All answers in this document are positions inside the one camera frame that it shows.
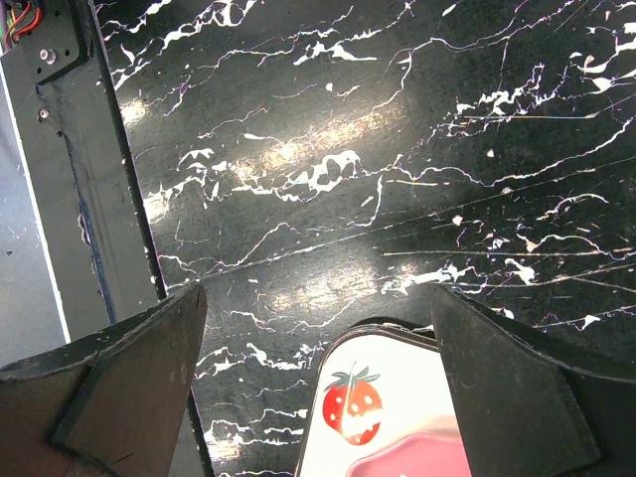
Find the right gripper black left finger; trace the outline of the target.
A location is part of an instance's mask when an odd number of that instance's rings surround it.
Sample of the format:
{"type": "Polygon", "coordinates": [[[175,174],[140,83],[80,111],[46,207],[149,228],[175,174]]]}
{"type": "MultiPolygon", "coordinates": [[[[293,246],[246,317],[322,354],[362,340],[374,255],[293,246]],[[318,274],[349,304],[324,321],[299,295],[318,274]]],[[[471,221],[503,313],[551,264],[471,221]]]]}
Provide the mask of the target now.
{"type": "Polygon", "coordinates": [[[4,476],[166,476],[207,314],[191,285],[1,370],[4,476]]]}

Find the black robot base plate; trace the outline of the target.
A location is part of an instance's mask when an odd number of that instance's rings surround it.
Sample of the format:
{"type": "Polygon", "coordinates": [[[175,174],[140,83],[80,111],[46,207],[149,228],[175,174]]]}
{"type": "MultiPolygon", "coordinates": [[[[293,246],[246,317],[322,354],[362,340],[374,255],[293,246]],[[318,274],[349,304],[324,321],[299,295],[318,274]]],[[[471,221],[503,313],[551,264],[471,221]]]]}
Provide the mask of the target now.
{"type": "Polygon", "coordinates": [[[160,270],[89,1],[14,1],[1,73],[63,337],[163,296],[160,270]]]}

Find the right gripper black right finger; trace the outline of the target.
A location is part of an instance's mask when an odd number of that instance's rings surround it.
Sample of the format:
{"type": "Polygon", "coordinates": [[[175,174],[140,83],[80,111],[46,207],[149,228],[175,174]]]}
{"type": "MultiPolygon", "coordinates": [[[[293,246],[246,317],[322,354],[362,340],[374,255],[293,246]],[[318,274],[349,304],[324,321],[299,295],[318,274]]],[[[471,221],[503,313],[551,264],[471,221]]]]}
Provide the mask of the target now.
{"type": "Polygon", "coordinates": [[[473,475],[634,475],[634,364],[442,286],[431,320],[473,475]]]}

